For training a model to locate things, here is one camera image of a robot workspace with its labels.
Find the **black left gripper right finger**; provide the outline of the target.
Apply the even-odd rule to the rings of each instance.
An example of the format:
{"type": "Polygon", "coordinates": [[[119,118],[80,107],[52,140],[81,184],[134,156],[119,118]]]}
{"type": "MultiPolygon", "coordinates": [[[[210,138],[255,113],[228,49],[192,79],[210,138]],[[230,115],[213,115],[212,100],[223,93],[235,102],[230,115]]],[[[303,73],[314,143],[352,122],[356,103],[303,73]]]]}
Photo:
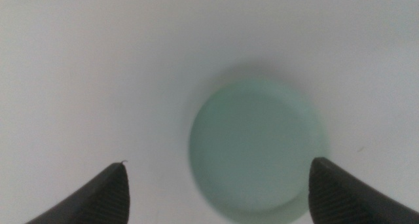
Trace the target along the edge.
{"type": "Polygon", "coordinates": [[[327,158],[310,167],[308,203],[314,223],[418,224],[418,212],[357,179],[327,158]]]}

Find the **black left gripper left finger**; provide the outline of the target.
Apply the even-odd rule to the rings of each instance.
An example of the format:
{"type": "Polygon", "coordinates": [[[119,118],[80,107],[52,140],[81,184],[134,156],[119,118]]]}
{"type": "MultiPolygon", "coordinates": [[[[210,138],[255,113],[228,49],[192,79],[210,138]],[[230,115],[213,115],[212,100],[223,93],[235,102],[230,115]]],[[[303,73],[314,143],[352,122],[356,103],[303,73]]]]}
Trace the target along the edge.
{"type": "Polygon", "coordinates": [[[128,174],[123,163],[109,165],[80,189],[28,221],[29,224],[120,223],[130,215],[128,174]]]}

